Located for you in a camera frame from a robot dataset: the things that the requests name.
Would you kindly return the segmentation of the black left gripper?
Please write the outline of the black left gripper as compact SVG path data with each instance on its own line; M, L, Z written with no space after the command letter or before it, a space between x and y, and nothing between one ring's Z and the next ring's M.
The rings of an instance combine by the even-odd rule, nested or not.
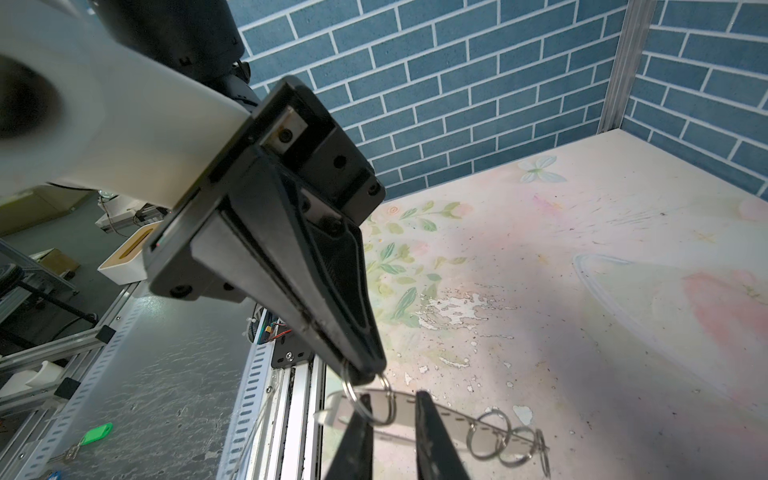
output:
M319 98L283 78L144 251L150 291L256 300L332 369L386 366L365 280L363 221L383 185Z

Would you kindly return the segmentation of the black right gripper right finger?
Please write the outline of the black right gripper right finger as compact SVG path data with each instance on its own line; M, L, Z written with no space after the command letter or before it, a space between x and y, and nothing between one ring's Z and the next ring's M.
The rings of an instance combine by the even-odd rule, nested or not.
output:
M419 480L469 479L437 407L425 391L416 393L415 432Z

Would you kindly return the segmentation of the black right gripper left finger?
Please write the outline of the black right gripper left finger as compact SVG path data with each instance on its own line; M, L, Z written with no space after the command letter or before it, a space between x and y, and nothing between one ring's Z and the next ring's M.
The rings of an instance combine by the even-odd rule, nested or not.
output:
M325 480L371 480L373 477L374 429L368 420L355 413L330 463Z

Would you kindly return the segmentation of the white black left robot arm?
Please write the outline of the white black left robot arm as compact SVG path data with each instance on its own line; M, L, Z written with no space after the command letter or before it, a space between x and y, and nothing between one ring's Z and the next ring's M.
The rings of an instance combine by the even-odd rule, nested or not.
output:
M351 384L381 375L386 356L360 228L385 189L354 142L294 76L257 97L226 2L93 7L119 43L246 111L145 246L151 291L185 301L251 298Z

